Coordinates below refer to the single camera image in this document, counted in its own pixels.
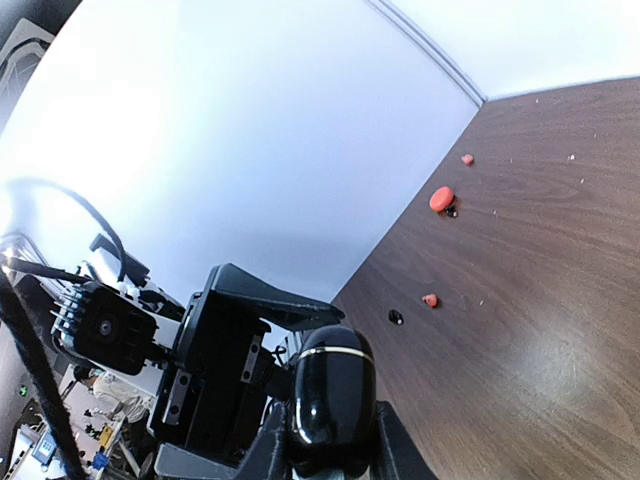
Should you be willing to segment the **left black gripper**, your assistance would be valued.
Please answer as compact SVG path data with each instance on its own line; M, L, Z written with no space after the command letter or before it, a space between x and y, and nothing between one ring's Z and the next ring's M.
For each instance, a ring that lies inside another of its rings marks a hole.
M212 269L192 296L163 372L148 429L161 443L210 460L240 460L285 373L262 345L272 325L314 330L345 313L278 289L232 263Z

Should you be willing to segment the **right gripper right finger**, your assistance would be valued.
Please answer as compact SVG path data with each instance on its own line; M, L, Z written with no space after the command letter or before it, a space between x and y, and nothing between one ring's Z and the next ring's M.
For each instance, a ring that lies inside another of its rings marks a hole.
M381 480L437 480L393 406L376 402L375 453L372 478Z

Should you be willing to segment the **black wireless earbud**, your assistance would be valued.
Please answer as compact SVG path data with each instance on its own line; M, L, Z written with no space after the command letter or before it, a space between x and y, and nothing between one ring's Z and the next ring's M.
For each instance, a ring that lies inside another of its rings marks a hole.
M402 314L396 309L391 309L388 312L388 318L389 318L389 321L394 323L395 325L402 325L404 323L404 318Z

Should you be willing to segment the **black earbud charging case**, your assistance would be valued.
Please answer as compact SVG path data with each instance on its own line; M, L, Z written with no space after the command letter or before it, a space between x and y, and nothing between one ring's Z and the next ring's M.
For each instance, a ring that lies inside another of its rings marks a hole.
M287 448L296 474L359 477L376 433L376 372L372 349L343 325L314 330L295 366L287 405Z

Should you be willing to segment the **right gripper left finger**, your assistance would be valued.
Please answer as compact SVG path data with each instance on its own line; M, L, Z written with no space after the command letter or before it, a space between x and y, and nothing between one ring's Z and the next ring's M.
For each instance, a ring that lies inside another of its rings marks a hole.
M296 456L288 406L276 402L233 476L234 480L291 480Z

